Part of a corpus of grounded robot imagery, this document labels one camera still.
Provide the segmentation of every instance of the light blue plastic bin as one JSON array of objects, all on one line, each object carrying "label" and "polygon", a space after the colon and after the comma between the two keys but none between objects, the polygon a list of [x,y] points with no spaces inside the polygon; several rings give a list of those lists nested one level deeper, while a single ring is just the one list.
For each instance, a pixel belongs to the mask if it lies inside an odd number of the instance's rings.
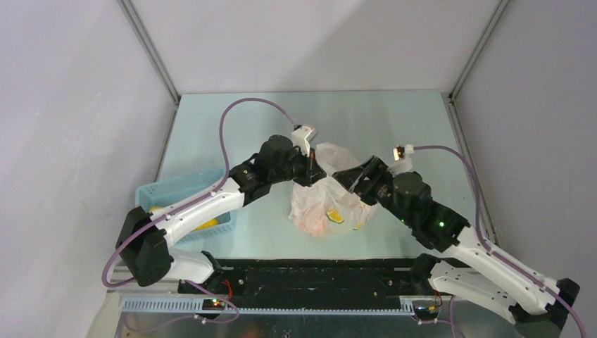
[{"label": "light blue plastic bin", "polygon": [[[143,210],[149,212],[149,209],[154,206],[169,206],[196,194],[211,186],[222,176],[224,176],[223,169],[213,169],[144,185],[137,189],[134,202],[136,205],[141,206]],[[185,243],[233,230],[236,225],[236,212],[223,213],[215,219],[218,225],[190,232],[181,238],[178,243]]]}]

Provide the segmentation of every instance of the light blue tabletop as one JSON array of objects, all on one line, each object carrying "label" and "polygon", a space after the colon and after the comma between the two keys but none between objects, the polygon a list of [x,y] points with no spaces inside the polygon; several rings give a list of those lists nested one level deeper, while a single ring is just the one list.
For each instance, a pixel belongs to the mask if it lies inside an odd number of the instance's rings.
[{"label": "light blue tabletop", "polygon": [[[330,142],[353,151],[359,161],[371,155],[390,164],[398,144],[442,144],[456,149],[443,99],[438,91],[289,92],[259,94],[185,94],[172,128],[159,180],[208,168],[223,168],[218,143],[220,116],[244,97],[269,99],[299,124],[313,125],[313,142]],[[290,136],[292,125],[275,108],[247,102],[233,108],[224,126],[230,166],[258,152],[270,135]],[[414,170],[432,187],[434,199],[472,220],[474,201],[460,161],[443,151],[419,151]],[[423,248],[410,229],[383,208],[361,230],[313,237],[288,219],[293,182],[237,212],[233,232],[182,244],[207,250],[216,258],[414,258]]]}]

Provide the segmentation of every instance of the perforated metal strip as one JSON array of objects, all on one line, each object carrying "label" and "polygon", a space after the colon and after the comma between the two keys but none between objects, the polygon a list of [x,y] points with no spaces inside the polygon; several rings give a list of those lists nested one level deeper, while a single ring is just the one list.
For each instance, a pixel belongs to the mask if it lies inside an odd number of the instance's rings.
[{"label": "perforated metal strip", "polygon": [[[391,310],[314,310],[308,308],[239,308],[241,313],[254,315],[413,315],[413,302],[402,301],[402,308]],[[153,298],[125,297],[121,300],[123,312],[154,313],[218,313],[219,311],[203,310],[203,299],[200,298]]]}]

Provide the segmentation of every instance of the plastic basket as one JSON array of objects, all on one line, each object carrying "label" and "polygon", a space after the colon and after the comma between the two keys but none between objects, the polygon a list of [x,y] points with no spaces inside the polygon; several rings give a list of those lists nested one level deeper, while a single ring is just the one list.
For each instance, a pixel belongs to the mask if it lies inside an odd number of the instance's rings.
[{"label": "plastic basket", "polygon": [[[147,212],[154,206],[169,206],[208,188],[222,176],[224,176],[223,169],[214,169],[147,184],[137,189],[135,204],[141,206]],[[190,232],[181,238],[178,243],[233,230],[236,223],[235,214],[232,211],[231,213],[219,215],[215,218],[218,222],[217,225]]]}]

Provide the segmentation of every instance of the crumpled translucent bag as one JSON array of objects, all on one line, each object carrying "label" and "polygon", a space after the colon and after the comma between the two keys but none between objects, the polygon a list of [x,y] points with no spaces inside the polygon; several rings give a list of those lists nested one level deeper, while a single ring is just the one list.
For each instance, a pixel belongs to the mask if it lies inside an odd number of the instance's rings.
[{"label": "crumpled translucent bag", "polygon": [[360,229],[375,212],[375,206],[361,202],[332,177],[336,171],[360,163],[348,149],[330,143],[318,144],[315,153],[327,177],[311,187],[294,185],[289,218],[299,229],[314,236]]}]

